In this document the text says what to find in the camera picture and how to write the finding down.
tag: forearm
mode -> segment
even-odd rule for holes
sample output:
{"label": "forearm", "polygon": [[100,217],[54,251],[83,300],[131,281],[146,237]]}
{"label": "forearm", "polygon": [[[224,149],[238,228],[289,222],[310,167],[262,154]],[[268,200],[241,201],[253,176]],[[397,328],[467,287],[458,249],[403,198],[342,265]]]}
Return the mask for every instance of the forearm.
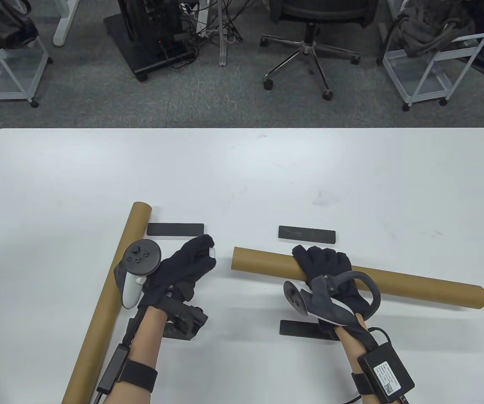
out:
{"label": "forearm", "polygon": [[[148,307],[130,347],[128,358],[156,369],[163,329],[167,315],[162,310]],[[149,404],[150,393],[144,388],[125,382],[115,383],[105,404]]]}
{"label": "forearm", "polygon": [[[365,325],[364,319],[360,314],[357,314],[358,321],[362,325],[363,328],[367,330]],[[363,356],[367,353],[365,347],[362,345],[360,341],[352,337],[347,331],[344,330],[343,327],[338,327],[336,329],[336,334],[338,335],[341,344],[345,350],[346,357],[348,358],[348,363],[350,363],[350,367],[352,369],[352,373],[363,373],[362,368],[358,364],[358,358]],[[362,396],[362,403],[363,404],[380,404],[377,396],[371,394],[370,396]]]}

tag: gray carpet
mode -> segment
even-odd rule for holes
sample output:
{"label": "gray carpet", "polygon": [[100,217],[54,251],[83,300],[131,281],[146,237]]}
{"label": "gray carpet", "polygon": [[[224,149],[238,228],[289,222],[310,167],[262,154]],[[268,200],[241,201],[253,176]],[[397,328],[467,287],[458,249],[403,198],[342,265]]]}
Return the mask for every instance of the gray carpet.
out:
{"label": "gray carpet", "polygon": [[[32,0],[34,20],[55,63],[40,82],[38,109],[26,102],[0,103],[0,128],[7,127],[484,127],[484,75],[471,69],[446,107],[415,104],[409,113],[384,68],[375,65],[377,24],[390,21],[381,0],[373,25],[324,26],[319,41],[359,50],[362,62],[324,59],[334,99],[321,99],[318,74],[298,59],[263,90],[263,74],[291,50],[259,47],[262,33],[296,40],[301,24],[269,21],[261,2],[236,21],[244,42],[229,45],[228,62],[218,67],[218,49],[209,45],[182,71],[163,69],[138,82],[102,22],[117,13],[116,0],[81,0],[66,44],[54,48],[57,19],[51,0]],[[456,77],[463,64],[448,61]]]}

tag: qr code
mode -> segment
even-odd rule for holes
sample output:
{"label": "qr code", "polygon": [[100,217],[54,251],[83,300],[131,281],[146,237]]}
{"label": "qr code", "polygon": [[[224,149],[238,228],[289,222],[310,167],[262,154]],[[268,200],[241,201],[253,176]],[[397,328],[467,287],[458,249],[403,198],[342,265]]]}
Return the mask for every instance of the qr code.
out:
{"label": "qr code", "polygon": [[392,385],[388,383],[384,385],[384,391],[386,392],[386,394],[388,394],[388,396],[391,396],[392,393],[394,392],[394,389],[392,389]]}

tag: chair base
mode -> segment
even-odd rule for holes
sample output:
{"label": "chair base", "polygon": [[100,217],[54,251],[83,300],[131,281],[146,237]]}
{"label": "chair base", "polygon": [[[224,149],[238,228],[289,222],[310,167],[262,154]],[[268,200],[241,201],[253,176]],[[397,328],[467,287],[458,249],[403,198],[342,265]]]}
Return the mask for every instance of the chair base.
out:
{"label": "chair base", "polygon": [[288,62],[296,58],[298,55],[303,54],[306,56],[307,55],[311,56],[311,59],[313,59],[313,62],[315,62],[315,65],[319,70],[321,79],[324,83],[324,86],[326,87],[326,90],[322,94],[322,97],[324,98],[324,100],[327,100],[327,101],[330,101],[332,99],[334,94],[331,92],[330,87],[328,86],[328,82],[326,81],[326,77],[324,76],[321,64],[319,63],[319,58],[317,58],[317,54],[315,53],[315,50],[318,50],[321,52],[328,52],[334,56],[350,57],[351,63],[353,65],[358,65],[360,63],[360,55],[358,52],[353,52],[352,50],[337,48],[336,46],[317,44],[315,42],[315,32],[316,32],[316,23],[308,23],[306,25],[306,35],[303,41],[291,41],[288,39],[275,37],[273,35],[261,36],[261,42],[260,42],[261,46],[268,46],[269,42],[275,42],[278,44],[284,44],[288,46],[296,46],[296,50],[294,52],[292,52],[280,64],[275,66],[274,69],[270,70],[268,73],[265,74],[263,83],[264,83],[264,88],[266,90],[272,89],[273,81],[271,80],[270,77],[275,72],[277,72],[279,69],[284,67],[286,64],[288,64]]}

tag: white vr controller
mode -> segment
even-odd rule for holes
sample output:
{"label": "white vr controller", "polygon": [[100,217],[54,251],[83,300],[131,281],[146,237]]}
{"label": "white vr controller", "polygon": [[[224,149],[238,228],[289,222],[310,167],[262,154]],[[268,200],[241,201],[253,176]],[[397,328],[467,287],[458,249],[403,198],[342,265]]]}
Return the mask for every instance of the white vr controller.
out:
{"label": "white vr controller", "polygon": [[364,320],[371,317],[380,306],[380,291],[368,275],[358,271],[347,271],[337,276],[321,275],[311,280],[311,288],[304,282],[297,284],[285,281],[283,291],[291,306],[301,315],[319,318],[343,327],[358,323],[356,314],[334,296],[342,283],[359,279],[373,294],[373,301]]}
{"label": "white vr controller", "polygon": [[[214,248],[209,249],[209,256],[215,258]],[[146,277],[158,269],[161,260],[160,246],[153,240],[138,240],[126,249],[115,267],[115,281],[124,308],[134,308],[138,304]]]}

